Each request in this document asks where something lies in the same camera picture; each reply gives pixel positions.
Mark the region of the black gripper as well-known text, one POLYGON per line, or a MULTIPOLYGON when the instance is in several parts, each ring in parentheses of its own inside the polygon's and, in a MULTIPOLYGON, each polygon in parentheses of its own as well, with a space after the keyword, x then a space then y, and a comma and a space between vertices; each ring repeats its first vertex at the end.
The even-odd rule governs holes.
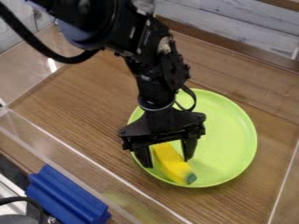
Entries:
POLYGON ((198 140, 206 134, 204 122, 206 115, 200 112, 180 111, 175 108, 155 112, 146 111, 142 117, 118 132, 123 140, 123 148, 135 151, 144 168, 152 168, 150 147, 139 145, 180 140, 183 158, 188 161, 194 156, 198 140))

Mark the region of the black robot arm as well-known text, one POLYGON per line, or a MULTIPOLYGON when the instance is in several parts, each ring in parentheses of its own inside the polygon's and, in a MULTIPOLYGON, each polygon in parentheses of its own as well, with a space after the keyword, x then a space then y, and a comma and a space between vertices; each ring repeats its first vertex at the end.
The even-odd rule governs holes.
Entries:
POLYGON ((206 134, 206 115, 176 102, 190 66, 179 54, 168 26, 155 17, 155 0, 26 0, 59 20, 66 39, 84 50, 111 50, 126 61, 138 85, 142 117, 120 131, 123 147, 146 168, 150 146, 179 140, 191 159, 206 134))

